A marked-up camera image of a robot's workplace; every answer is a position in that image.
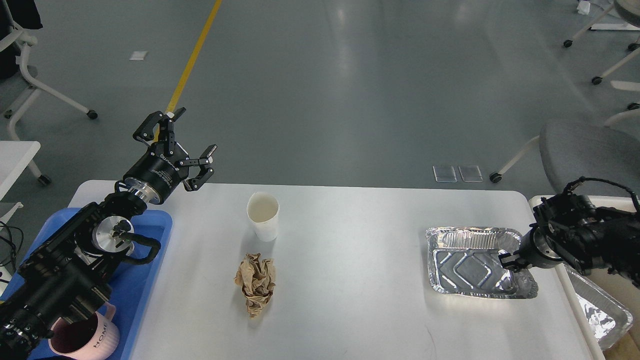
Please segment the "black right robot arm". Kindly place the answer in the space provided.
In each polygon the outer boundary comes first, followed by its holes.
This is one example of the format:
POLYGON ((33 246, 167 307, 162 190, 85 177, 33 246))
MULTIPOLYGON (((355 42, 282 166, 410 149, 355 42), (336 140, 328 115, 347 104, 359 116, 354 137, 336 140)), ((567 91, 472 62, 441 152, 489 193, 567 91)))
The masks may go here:
POLYGON ((532 212, 535 221, 519 248, 498 256, 503 269, 550 269, 564 263, 583 276, 606 269, 640 285, 639 195, 633 189, 604 178, 579 177, 560 193, 542 197, 532 212), (576 193, 586 182, 622 189, 633 211, 594 205, 589 196, 576 193))

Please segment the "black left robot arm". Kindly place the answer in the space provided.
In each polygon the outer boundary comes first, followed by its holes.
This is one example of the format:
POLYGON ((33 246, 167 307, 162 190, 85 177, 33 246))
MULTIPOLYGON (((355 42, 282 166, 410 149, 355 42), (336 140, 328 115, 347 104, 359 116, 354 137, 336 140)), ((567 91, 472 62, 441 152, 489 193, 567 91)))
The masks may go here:
POLYGON ((27 359, 58 320, 89 319, 110 300, 120 264, 150 264, 160 253, 161 242, 135 233, 131 219, 162 205, 180 184, 199 191, 215 172, 216 145, 193 157, 176 141, 174 125, 185 112, 149 114, 132 135, 146 152, 114 191, 78 210, 20 265, 23 285, 1 305, 3 360, 27 359))

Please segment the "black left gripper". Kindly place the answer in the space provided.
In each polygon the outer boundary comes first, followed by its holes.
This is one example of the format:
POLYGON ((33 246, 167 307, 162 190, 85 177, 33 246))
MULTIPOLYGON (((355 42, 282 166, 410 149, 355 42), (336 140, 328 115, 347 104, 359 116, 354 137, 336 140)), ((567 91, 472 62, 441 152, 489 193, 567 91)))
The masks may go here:
POLYGON ((215 173, 216 144, 208 146, 199 158, 188 159, 190 155, 176 141, 174 124, 185 112, 185 107, 175 112, 152 112, 133 132, 133 139, 146 145, 147 150, 126 171, 123 182, 128 188, 142 187, 146 192, 152 189, 151 198, 146 202, 153 205, 162 205, 181 182, 185 191, 199 191, 215 173), (190 167, 198 167, 199 173, 187 178, 190 167))

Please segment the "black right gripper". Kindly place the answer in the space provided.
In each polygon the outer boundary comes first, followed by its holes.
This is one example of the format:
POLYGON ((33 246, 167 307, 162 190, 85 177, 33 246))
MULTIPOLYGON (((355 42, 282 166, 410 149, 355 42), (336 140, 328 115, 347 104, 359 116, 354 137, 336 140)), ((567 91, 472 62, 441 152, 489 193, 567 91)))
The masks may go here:
POLYGON ((520 272, 525 268, 551 269, 562 264, 563 259, 547 243, 546 236, 535 227, 522 237, 518 253, 498 255, 503 269, 520 272))

